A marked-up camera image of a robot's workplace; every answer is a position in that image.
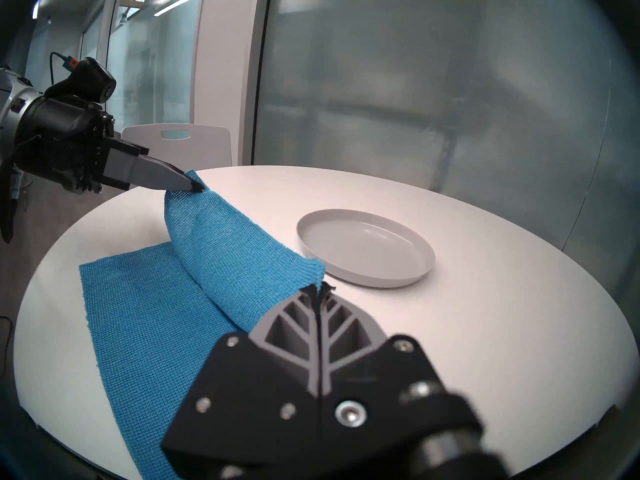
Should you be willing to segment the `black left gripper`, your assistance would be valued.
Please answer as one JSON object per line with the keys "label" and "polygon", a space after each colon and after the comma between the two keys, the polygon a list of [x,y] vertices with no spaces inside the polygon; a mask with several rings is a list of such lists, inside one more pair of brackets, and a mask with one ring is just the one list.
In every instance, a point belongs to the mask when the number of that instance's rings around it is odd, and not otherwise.
{"label": "black left gripper", "polygon": [[[97,181],[99,141],[115,135],[115,120],[100,104],[79,97],[37,97],[25,110],[15,137],[14,166],[28,174],[61,184],[75,194],[100,194]],[[127,191],[202,192],[203,184],[176,166],[148,155],[143,146],[106,138],[108,155],[102,183]]]}

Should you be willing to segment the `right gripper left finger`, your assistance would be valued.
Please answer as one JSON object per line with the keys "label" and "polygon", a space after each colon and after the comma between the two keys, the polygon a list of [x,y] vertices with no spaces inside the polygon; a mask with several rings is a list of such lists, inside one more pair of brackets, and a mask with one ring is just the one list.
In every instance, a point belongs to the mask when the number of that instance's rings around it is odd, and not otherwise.
{"label": "right gripper left finger", "polygon": [[181,479],[275,465],[319,438],[319,295],[303,287],[214,345],[161,442]]}

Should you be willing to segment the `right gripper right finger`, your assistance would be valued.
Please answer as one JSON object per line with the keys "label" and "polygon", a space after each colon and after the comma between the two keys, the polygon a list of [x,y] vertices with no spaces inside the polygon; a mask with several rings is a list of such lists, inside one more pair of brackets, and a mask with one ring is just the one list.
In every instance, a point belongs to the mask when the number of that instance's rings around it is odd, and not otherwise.
{"label": "right gripper right finger", "polygon": [[330,479],[482,479],[483,427],[420,344],[387,337],[366,312],[320,289],[321,458]]}

